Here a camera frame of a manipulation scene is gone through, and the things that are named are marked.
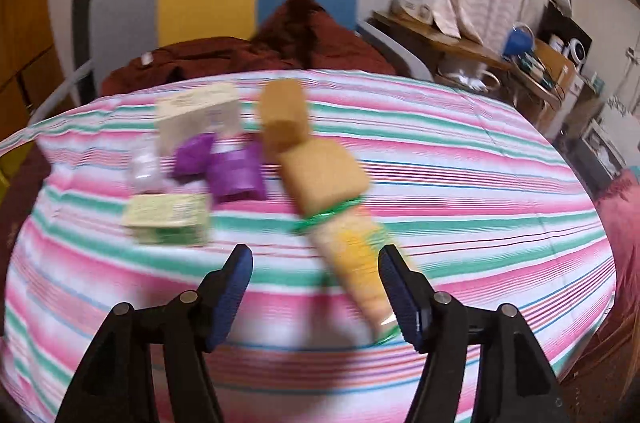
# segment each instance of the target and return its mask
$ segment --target small green box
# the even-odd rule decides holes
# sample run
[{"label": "small green box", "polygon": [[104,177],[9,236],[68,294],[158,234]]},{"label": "small green box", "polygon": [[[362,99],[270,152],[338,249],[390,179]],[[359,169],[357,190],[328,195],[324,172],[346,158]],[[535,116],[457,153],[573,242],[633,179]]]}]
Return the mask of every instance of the small green box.
[{"label": "small green box", "polygon": [[129,200],[122,224],[142,244],[203,246],[209,208],[207,194],[141,194]]}]

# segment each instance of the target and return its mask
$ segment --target purple package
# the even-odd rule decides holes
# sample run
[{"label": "purple package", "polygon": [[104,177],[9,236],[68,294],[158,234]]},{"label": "purple package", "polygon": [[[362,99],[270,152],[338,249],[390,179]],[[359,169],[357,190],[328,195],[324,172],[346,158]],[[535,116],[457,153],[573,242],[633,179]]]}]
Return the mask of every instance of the purple package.
[{"label": "purple package", "polygon": [[215,140],[216,135],[213,132],[205,132],[182,143],[175,151],[173,177],[204,174]]},{"label": "purple package", "polygon": [[253,142],[238,150],[211,154],[207,183],[216,203],[267,199],[260,143]]}]

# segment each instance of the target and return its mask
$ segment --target metal screw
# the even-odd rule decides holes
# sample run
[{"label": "metal screw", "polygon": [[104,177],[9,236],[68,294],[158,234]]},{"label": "metal screw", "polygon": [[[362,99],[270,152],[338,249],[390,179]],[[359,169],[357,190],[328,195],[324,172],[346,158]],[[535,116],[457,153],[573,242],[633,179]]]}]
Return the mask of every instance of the metal screw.
[{"label": "metal screw", "polygon": [[120,304],[114,305],[114,315],[126,315],[127,313],[129,313],[129,304],[127,304],[126,302],[120,302]]},{"label": "metal screw", "polygon": [[503,315],[507,315],[509,318],[514,318],[518,314],[518,308],[516,308],[513,304],[504,304],[500,308]]},{"label": "metal screw", "polygon": [[185,291],[180,294],[180,302],[183,304],[191,304],[192,302],[196,302],[198,299],[198,294],[195,291]]},{"label": "metal screw", "polygon": [[449,295],[449,293],[447,293],[446,291],[436,291],[433,294],[433,299],[438,304],[447,305],[449,302],[451,302],[451,295]]}]

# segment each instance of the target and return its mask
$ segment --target tablecloth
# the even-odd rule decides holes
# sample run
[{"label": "tablecloth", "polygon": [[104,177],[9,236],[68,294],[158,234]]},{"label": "tablecloth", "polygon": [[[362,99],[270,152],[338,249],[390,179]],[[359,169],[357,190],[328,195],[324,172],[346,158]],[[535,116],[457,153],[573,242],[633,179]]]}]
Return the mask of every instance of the tablecloth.
[{"label": "tablecloth", "polygon": [[[154,101],[214,80],[255,100],[299,78],[317,136],[346,146],[370,175],[366,204],[436,289],[461,302],[518,306],[557,374],[610,308],[614,262],[589,196],[561,156],[508,105],[435,84],[361,72],[255,72],[118,95],[27,128],[52,163],[7,278],[2,382],[34,419],[54,420],[110,308],[165,303],[222,265],[236,243],[254,274],[230,336],[206,355],[227,422],[401,422],[424,364],[396,338],[369,345],[364,323],[305,237],[273,166],[270,199],[216,206],[201,248],[141,246],[120,226],[128,149],[154,130]],[[203,182],[171,190],[204,190]],[[171,419],[161,350],[154,386]],[[471,414],[479,348],[466,362],[458,421]]]}]

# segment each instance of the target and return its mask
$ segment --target white tag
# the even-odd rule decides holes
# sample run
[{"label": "white tag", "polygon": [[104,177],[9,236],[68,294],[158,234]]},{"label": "white tag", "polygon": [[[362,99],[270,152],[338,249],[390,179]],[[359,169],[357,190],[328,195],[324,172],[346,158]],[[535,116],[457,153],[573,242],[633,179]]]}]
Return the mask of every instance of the white tag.
[{"label": "white tag", "polygon": [[154,56],[151,54],[151,51],[147,51],[145,53],[142,53],[142,56],[140,57],[140,61],[142,62],[143,66],[148,66],[150,63],[154,61]]}]

